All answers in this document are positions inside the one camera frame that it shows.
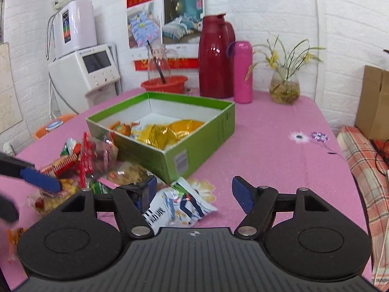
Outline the white blue snack bag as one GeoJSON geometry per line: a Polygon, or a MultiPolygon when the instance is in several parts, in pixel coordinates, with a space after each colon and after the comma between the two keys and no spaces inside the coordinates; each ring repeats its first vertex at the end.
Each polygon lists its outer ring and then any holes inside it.
{"type": "Polygon", "coordinates": [[[216,207],[180,177],[156,193],[143,217],[156,235],[162,228],[192,228],[216,211],[216,207]]]}

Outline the red chinese snack bag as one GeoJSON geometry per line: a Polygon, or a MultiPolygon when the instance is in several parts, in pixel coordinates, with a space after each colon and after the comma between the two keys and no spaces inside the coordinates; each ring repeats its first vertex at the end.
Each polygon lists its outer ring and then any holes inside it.
{"type": "Polygon", "coordinates": [[[49,177],[60,178],[70,171],[79,161],[77,154],[64,155],[49,165],[39,169],[39,172],[49,177]]]}

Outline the yellow crinkled snack bag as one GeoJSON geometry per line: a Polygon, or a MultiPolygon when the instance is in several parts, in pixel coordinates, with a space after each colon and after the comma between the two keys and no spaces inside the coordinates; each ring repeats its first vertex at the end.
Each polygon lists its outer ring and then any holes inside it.
{"type": "Polygon", "coordinates": [[[134,130],[133,134],[137,141],[159,150],[164,150],[167,146],[178,142],[176,134],[168,125],[149,124],[142,130],[134,130]]]}

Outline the orange snack bag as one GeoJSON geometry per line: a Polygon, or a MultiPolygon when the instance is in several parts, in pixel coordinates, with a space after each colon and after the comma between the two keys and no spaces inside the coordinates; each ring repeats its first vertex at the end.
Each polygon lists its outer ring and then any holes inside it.
{"type": "Polygon", "coordinates": [[[132,133],[132,128],[139,125],[140,123],[132,122],[130,124],[122,123],[120,121],[115,122],[109,127],[110,130],[113,130],[116,133],[122,134],[126,137],[129,137],[132,133]]]}

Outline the yellow barcode snack bag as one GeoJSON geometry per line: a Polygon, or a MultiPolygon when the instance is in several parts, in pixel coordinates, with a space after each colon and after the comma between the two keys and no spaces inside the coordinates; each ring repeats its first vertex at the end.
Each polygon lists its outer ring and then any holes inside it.
{"type": "Polygon", "coordinates": [[[171,141],[177,142],[191,135],[198,128],[203,126],[203,122],[192,119],[185,119],[173,122],[168,125],[168,138],[171,141]]]}

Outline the red dates snack bag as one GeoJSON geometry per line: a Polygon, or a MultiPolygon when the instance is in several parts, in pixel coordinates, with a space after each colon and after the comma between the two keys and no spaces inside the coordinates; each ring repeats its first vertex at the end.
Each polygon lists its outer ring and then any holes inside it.
{"type": "Polygon", "coordinates": [[[99,140],[89,133],[84,133],[79,157],[80,187],[88,188],[91,182],[113,170],[118,153],[117,146],[107,137],[99,140]]]}

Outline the green snack bag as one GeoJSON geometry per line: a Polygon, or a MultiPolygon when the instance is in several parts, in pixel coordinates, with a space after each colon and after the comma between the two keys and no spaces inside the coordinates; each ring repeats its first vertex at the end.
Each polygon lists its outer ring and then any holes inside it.
{"type": "Polygon", "coordinates": [[[86,186],[93,191],[94,194],[111,194],[112,190],[97,180],[87,180],[86,186]]]}

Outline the orange plastic basin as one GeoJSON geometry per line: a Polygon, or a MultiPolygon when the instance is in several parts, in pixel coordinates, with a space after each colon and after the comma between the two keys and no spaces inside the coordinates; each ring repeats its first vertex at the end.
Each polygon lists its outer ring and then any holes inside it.
{"type": "Polygon", "coordinates": [[[41,139],[48,133],[52,132],[53,130],[56,130],[57,128],[59,128],[60,126],[62,126],[63,124],[70,121],[76,116],[77,114],[66,114],[54,119],[53,121],[50,121],[48,124],[40,127],[38,130],[35,131],[35,133],[33,134],[34,140],[41,139]]]}

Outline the silver red snack bag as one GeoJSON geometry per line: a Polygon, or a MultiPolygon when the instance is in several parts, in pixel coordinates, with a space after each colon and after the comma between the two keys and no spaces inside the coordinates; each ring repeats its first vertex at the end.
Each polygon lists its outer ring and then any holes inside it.
{"type": "Polygon", "coordinates": [[[79,155],[81,151],[81,143],[73,138],[68,138],[63,146],[60,156],[79,155]]]}

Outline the green cardboard box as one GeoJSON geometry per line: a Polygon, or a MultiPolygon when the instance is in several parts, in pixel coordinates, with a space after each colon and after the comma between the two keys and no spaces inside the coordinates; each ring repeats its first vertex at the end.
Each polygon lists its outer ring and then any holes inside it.
{"type": "Polygon", "coordinates": [[[110,138],[122,162],[166,183],[194,173],[235,132],[231,101],[145,92],[87,117],[91,135],[110,138]]]}

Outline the red plastic basin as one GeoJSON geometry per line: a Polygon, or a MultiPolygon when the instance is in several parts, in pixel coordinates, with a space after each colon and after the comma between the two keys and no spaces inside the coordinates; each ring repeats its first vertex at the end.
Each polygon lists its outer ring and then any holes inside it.
{"type": "Polygon", "coordinates": [[[166,77],[165,82],[161,78],[153,78],[149,81],[144,81],[141,87],[150,92],[167,92],[173,94],[183,94],[185,91],[185,83],[188,81],[186,76],[175,75],[166,77]]]}

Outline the black stirring stick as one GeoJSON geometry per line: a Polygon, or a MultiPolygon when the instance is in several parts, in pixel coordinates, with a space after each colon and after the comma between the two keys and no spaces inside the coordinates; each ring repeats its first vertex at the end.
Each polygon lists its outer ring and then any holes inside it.
{"type": "Polygon", "coordinates": [[[160,68],[160,66],[159,66],[159,64],[158,64],[157,58],[156,58],[156,56],[154,55],[153,48],[152,48],[152,46],[151,46],[151,44],[150,44],[149,41],[147,41],[147,45],[148,45],[149,50],[150,50],[150,53],[151,53],[151,55],[152,55],[152,59],[153,59],[153,61],[154,61],[154,65],[155,65],[155,67],[156,67],[156,69],[157,69],[157,71],[158,71],[158,73],[159,73],[159,77],[161,78],[162,84],[166,84],[165,76],[164,76],[163,72],[161,71],[161,68],[160,68]]]}

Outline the brown cardboard box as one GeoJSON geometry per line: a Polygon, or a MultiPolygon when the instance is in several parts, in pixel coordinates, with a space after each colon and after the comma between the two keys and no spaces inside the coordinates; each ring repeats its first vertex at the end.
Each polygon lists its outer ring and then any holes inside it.
{"type": "Polygon", "coordinates": [[[365,65],[355,125],[369,140],[388,140],[388,71],[365,65]]]}

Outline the dark red thermos jug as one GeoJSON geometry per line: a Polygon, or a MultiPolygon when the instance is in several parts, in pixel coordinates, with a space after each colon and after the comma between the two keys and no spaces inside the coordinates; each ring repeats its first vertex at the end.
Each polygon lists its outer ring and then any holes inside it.
{"type": "Polygon", "coordinates": [[[203,18],[198,47],[200,95],[209,98],[233,97],[233,60],[228,47],[235,42],[231,23],[225,14],[203,18]]]}

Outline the pink thermos bottle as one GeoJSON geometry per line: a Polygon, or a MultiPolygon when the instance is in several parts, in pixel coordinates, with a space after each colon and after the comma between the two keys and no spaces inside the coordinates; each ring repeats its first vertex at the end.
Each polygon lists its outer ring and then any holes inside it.
{"type": "Polygon", "coordinates": [[[249,68],[253,64],[253,47],[248,41],[232,42],[227,50],[233,61],[233,98],[236,103],[253,101],[253,76],[249,68]]]}

